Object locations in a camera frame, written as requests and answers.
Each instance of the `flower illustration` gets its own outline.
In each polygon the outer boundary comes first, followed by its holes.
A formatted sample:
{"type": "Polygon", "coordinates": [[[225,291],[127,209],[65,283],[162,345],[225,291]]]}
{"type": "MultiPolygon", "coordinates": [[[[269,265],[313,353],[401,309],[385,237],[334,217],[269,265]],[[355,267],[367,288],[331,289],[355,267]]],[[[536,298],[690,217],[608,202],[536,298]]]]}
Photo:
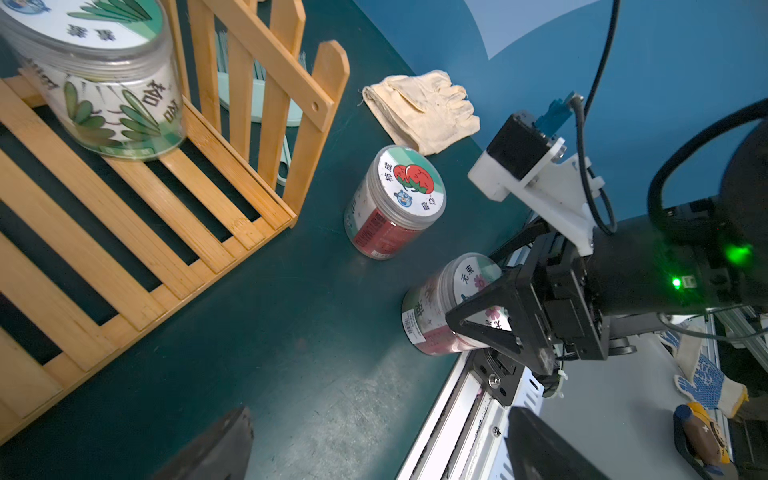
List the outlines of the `flower illustration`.
{"type": "Polygon", "coordinates": [[[482,276],[476,275],[475,276],[475,286],[478,289],[483,290],[484,288],[486,288],[488,286],[488,282],[486,282],[485,279],[482,276]]]}
{"type": "Polygon", "coordinates": [[[487,316],[490,320],[498,320],[502,317],[502,313],[499,310],[501,310],[501,308],[492,306],[485,311],[485,316],[487,316]]]}

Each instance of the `white knit glove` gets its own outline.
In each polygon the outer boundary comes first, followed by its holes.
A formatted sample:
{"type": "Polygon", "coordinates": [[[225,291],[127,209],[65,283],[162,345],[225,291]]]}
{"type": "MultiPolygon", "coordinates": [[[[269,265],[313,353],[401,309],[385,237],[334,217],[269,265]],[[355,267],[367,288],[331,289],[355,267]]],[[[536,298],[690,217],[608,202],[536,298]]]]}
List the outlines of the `white knit glove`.
{"type": "Polygon", "coordinates": [[[440,70],[419,77],[393,75],[362,90],[362,98],[398,145],[436,154],[480,130],[461,85],[440,70]]]}

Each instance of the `red label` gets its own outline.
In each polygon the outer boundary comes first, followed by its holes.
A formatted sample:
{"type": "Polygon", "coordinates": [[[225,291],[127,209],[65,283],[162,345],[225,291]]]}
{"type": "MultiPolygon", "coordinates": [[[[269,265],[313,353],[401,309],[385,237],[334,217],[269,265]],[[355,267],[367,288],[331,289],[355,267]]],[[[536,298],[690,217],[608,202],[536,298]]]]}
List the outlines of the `red label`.
{"type": "Polygon", "coordinates": [[[376,208],[353,242],[371,257],[390,258],[421,232],[398,227],[376,208]]]}

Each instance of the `barcode sticker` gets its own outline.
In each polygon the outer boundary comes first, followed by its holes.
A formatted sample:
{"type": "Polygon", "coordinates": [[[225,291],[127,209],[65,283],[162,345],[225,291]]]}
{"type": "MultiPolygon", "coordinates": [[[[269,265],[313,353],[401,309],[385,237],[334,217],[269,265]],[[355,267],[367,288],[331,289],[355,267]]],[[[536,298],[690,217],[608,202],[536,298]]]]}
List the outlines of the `barcode sticker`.
{"type": "Polygon", "coordinates": [[[413,314],[413,309],[402,313],[402,328],[406,330],[408,339],[412,344],[426,342],[422,331],[419,329],[419,324],[416,323],[416,315],[413,314]]]}

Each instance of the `green table surface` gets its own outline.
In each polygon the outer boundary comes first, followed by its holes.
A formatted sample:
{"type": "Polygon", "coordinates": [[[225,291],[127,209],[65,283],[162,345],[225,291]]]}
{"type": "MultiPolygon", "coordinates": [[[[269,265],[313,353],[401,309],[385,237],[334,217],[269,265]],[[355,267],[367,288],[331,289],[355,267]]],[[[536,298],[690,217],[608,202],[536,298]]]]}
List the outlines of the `green table surface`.
{"type": "MultiPolygon", "coordinates": [[[[467,171],[481,151],[464,139],[430,157],[448,194],[437,223],[391,260],[358,253],[344,234],[343,210],[376,152],[392,143],[360,91],[387,75],[413,72],[352,0],[304,5],[310,67],[317,45],[336,39],[352,73],[299,223],[0,447],[0,478],[147,478],[239,405],[253,415],[248,478],[397,474],[455,361],[410,344],[400,321],[402,297],[453,258],[492,251],[519,230],[528,209],[513,198],[491,202],[469,182],[467,171]]],[[[260,5],[260,15],[268,7],[260,5]]],[[[7,48],[0,51],[0,73],[14,74],[7,48]]],[[[55,123],[47,108],[41,114],[55,123]]],[[[296,129],[290,130],[293,141],[296,129]]],[[[258,134],[254,124],[253,159],[258,134]]],[[[3,127],[0,137],[0,147],[22,164],[23,147],[3,127]]],[[[89,161],[109,176],[97,157],[89,161]]],[[[43,167],[25,169],[78,210],[43,167]]],[[[131,194],[124,185],[118,193],[131,194]]],[[[35,246],[0,207],[0,230],[38,261],[45,245],[35,246]]],[[[94,218],[80,210],[72,215],[92,235],[116,243],[103,227],[89,227],[94,218]]],[[[119,245],[108,250],[121,257],[119,245]]],[[[146,273],[141,266],[130,271],[137,278],[146,273]]],[[[81,296],[81,305],[93,304],[86,310],[94,318],[109,317],[109,307],[81,281],[55,280],[81,296]]]]}

